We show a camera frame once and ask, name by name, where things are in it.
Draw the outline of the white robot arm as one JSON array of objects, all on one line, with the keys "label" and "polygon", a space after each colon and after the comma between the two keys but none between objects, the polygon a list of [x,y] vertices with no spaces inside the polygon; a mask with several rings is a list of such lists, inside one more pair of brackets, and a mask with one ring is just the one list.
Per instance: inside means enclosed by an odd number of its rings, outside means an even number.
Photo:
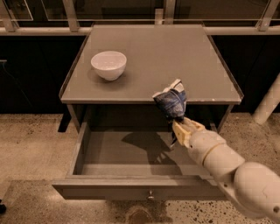
[{"label": "white robot arm", "polygon": [[280,224],[280,177],[257,162],[247,162],[218,133],[185,118],[175,122],[178,142],[204,167],[233,205],[251,219],[267,217]]}]

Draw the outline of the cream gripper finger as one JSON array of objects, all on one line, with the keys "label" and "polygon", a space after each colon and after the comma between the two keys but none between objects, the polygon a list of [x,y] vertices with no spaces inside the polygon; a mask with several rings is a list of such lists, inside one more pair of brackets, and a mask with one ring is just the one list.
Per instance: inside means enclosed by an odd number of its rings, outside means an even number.
[{"label": "cream gripper finger", "polygon": [[189,147],[190,137],[193,132],[193,124],[190,120],[184,120],[183,122],[173,121],[172,129],[178,142],[185,147]]},{"label": "cream gripper finger", "polygon": [[183,127],[185,130],[194,133],[196,131],[201,131],[205,129],[205,126],[199,122],[195,122],[187,117],[184,118]]}]

